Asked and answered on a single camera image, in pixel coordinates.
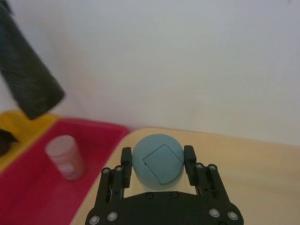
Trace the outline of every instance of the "plastic bin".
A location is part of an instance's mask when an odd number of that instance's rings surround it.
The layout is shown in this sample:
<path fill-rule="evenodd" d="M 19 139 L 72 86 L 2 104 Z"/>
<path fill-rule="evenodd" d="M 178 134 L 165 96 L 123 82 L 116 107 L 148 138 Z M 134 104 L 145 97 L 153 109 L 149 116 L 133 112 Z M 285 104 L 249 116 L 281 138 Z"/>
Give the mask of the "plastic bin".
<path fill-rule="evenodd" d="M 45 114 L 36 120 L 29 120 L 20 111 L 6 111 L 0 114 L 0 128 L 12 133 L 19 141 L 19 143 L 12 143 L 9 152 L 0 157 L 0 173 L 47 131 L 57 119 L 57 116 Z"/>
<path fill-rule="evenodd" d="M 0 174 L 0 225 L 67 225 L 128 129 L 81 119 L 58 120 Z M 68 181 L 54 167 L 45 146 L 59 135 L 76 139 L 85 172 Z"/>

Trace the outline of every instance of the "red tray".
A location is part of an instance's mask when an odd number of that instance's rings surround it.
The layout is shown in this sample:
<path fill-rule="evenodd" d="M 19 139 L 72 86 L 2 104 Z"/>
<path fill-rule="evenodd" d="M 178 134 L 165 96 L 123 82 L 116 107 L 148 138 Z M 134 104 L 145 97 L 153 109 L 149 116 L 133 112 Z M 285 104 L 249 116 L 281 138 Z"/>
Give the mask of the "red tray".
<path fill-rule="evenodd" d="M 0 225 L 67 225 L 116 145 L 127 135 L 122 126 L 81 119 L 61 119 L 0 174 Z M 59 135 L 76 139 L 85 173 L 65 180 L 45 154 Z"/>

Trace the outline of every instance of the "pink cup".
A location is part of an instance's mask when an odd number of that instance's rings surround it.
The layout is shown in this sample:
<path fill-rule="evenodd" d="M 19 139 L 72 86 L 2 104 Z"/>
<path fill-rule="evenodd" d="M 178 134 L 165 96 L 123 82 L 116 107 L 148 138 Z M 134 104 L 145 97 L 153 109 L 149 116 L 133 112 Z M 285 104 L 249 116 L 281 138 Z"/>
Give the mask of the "pink cup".
<path fill-rule="evenodd" d="M 82 176 L 84 162 L 72 136 L 62 135 L 52 139 L 45 151 L 64 178 L 76 180 Z"/>

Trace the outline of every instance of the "white wall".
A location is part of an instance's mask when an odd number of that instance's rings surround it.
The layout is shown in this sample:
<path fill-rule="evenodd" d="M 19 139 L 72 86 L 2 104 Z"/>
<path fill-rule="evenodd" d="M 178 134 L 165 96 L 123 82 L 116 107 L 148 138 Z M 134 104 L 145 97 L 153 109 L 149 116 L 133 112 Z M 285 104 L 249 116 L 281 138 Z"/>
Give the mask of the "white wall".
<path fill-rule="evenodd" d="M 299 0 L 10 2 L 56 113 L 300 144 Z"/>
<path fill-rule="evenodd" d="M 6 109 L 17 109 L 0 72 L 0 112 Z"/>

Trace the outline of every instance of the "light blue sphere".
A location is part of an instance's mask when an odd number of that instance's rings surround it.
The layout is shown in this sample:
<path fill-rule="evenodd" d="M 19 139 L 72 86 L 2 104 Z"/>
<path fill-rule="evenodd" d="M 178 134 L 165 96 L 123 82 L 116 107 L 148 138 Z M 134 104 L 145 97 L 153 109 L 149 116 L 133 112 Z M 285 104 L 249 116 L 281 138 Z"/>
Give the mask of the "light blue sphere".
<path fill-rule="evenodd" d="M 136 144 L 132 166 L 138 180 L 146 188 L 157 191 L 170 189 L 183 174 L 182 146 L 168 135 L 149 135 Z"/>

